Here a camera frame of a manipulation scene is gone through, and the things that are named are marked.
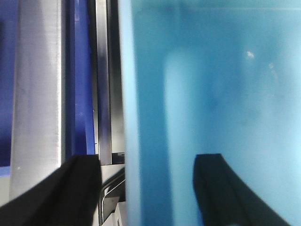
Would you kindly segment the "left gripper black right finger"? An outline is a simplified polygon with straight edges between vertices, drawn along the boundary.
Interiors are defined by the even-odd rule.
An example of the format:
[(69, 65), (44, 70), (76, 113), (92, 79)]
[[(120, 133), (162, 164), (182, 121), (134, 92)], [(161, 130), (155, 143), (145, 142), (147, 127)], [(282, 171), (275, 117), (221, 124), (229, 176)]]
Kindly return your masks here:
[(221, 154), (195, 158), (193, 186), (205, 226), (286, 226)]

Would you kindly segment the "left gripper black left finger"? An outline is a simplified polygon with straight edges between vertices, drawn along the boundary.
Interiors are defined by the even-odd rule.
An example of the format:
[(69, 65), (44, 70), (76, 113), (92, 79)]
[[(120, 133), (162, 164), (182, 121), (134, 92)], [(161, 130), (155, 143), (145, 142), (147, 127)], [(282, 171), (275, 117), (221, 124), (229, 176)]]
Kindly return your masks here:
[(96, 155), (75, 155), (0, 209), (2, 226), (90, 226), (102, 176)]

